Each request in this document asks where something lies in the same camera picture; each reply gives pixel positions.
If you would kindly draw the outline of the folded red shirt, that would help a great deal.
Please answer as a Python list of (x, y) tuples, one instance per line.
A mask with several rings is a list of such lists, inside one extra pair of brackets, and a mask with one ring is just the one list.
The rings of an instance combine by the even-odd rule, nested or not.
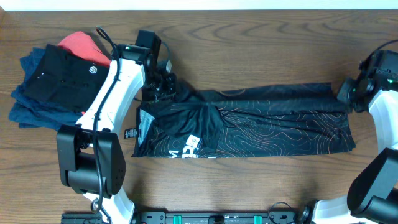
[(66, 36), (58, 43), (58, 46), (89, 62), (108, 68), (111, 65), (110, 59), (105, 56), (94, 40), (82, 31)]

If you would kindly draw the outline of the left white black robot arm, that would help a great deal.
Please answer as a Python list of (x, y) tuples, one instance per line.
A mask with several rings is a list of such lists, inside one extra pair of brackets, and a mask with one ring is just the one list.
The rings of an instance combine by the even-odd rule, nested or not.
[(126, 162), (119, 143), (124, 117), (141, 88), (161, 92), (160, 48), (119, 44), (109, 73), (87, 112), (57, 133), (62, 184), (91, 201), (90, 213), (64, 213), (62, 223), (133, 223), (134, 203), (123, 189)]

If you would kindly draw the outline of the folded black shirt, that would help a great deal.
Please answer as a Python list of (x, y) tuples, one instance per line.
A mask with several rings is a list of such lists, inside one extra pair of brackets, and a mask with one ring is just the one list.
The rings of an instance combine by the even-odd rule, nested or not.
[(55, 103), (68, 110), (87, 111), (108, 75), (109, 68), (83, 60), (48, 44), (39, 65), (26, 82), (23, 95)]

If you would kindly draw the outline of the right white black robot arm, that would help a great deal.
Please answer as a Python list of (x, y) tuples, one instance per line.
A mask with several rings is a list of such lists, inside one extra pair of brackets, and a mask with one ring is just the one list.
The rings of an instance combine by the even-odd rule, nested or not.
[(378, 155), (348, 194), (306, 206), (299, 223), (397, 223), (397, 80), (368, 79), (363, 99), (374, 120)]

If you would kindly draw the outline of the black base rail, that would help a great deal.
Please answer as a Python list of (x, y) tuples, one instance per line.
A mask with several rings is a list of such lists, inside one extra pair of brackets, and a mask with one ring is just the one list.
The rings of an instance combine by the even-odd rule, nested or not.
[(141, 212), (130, 224), (299, 224), (310, 223), (292, 211), (270, 213), (165, 213)]

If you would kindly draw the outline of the black orange-patterned jersey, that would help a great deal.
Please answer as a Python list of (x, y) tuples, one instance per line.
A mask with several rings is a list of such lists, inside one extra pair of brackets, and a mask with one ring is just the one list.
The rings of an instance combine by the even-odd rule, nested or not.
[(158, 101), (137, 108), (135, 157), (231, 158), (349, 152), (355, 143), (349, 108), (329, 83), (196, 90), (180, 82)]

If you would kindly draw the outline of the folded navy blue shirt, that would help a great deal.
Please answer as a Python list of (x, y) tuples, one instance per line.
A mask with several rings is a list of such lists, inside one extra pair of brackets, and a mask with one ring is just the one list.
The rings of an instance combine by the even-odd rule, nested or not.
[(34, 47), (28, 56), (20, 59), (24, 81), (11, 93), (16, 102), (9, 112), (9, 120), (17, 122), (20, 128), (43, 127), (57, 131), (62, 125), (73, 126), (83, 114), (23, 95), (28, 79), (32, 77), (44, 54), (44, 49)]

